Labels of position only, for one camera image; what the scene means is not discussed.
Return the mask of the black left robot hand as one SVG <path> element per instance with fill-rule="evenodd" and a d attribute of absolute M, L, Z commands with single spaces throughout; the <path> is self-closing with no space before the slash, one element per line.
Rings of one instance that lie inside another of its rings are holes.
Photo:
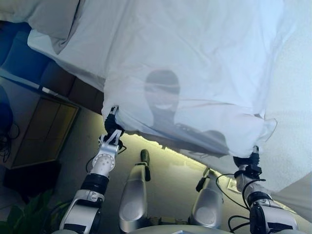
<path fill-rule="evenodd" d="M 115 130 L 121 130 L 121 134 L 124 133 L 124 129 L 116 122 L 116 113 L 119 107 L 113 106 L 105 119 L 104 128 L 108 134 L 112 134 Z"/>

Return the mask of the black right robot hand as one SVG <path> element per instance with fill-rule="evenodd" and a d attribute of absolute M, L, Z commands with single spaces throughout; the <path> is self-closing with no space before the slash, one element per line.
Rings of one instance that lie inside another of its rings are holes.
<path fill-rule="evenodd" d="M 259 147 L 254 146 L 253 152 L 250 154 L 248 158 L 241 158 L 241 157 L 233 157 L 234 163 L 237 167 L 243 166 L 243 165 L 255 165 L 257 166 L 259 164 Z"/>

